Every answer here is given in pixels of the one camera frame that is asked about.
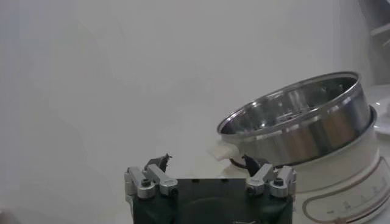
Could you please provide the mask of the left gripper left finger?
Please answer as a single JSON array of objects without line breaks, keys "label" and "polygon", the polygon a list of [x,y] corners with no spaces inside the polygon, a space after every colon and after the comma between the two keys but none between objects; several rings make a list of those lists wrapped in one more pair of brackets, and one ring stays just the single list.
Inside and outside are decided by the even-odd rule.
[{"label": "left gripper left finger", "polygon": [[128,167],[124,173],[126,195],[150,199],[159,190],[160,194],[164,196],[175,197],[178,194],[179,182],[165,173],[171,158],[172,156],[166,154],[150,159],[143,169]]}]

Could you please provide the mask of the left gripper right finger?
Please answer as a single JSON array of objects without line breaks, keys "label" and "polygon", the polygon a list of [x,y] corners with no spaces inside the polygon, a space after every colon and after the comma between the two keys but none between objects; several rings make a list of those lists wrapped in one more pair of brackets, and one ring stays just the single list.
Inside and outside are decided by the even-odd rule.
[{"label": "left gripper right finger", "polygon": [[249,177],[246,179],[246,192],[254,197],[261,195],[267,189],[273,197],[285,198],[294,195],[296,191],[296,171],[291,166],[274,169],[269,163],[260,165],[257,160],[243,155]]}]

